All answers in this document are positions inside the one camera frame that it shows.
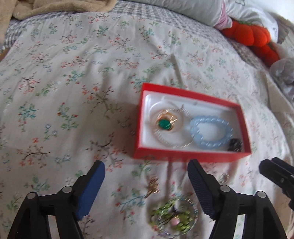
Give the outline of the small gold earring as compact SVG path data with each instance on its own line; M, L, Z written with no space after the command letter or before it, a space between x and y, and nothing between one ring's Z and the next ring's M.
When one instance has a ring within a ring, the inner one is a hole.
M158 178L157 177L152 177L150 179L148 187L147 187L148 192L147 192L147 194L145 195L144 198L146 199L152 194L159 193L160 189L159 189L158 185L159 185Z

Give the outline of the red Ace box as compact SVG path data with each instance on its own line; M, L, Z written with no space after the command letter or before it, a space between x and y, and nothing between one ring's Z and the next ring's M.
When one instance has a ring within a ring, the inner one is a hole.
M232 138L242 140L241 152L228 151ZM193 91L143 84L135 159L232 162L251 153L240 105Z

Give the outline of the grey crumpled cloth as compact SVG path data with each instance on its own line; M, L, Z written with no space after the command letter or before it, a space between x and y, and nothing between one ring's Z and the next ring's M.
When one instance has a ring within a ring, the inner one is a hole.
M270 67L270 74L285 97L289 100L290 103L293 104L293 58L284 58L272 64Z

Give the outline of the floral bed quilt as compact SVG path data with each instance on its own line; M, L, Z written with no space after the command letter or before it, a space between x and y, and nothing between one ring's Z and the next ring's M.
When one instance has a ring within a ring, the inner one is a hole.
M56 13L13 26L1 61L1 238L29 192L53 194L96 160L106 178L81 222L85 238L158 238L152 205L195 200L181 162L132 157L144 83L239 104L252 154L204 169L235 191L270 197L288 237L288 198L258 171L261 160L293 164L293 108L245 46L167 9L119 1L110 13ZM152 177L160 192L144 198Z

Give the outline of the orange plush pumpkin toy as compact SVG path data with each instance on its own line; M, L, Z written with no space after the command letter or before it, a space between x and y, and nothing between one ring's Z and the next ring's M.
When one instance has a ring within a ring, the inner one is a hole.
M280 60L278 53L271 44L270 33L264 27L233 20L232 27L225 28L221 32L227 38L249 47L268 67Z

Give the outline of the grey white pillow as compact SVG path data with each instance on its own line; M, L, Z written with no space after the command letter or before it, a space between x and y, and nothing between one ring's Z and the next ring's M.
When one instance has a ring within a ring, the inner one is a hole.
M251 23L269 31L271 40L278 41L278 23L253 1L221 0L142 0L149 4L172 10L205 25L223 30L232 26L232 20Z

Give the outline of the beige fleece blanket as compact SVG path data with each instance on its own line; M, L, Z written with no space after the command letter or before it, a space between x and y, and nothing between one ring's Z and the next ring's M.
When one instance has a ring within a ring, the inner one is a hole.
M4 44L5 33L12 17L24 20L35 15L60 11L103 12L112 10L117 1L1 1L1 44Z

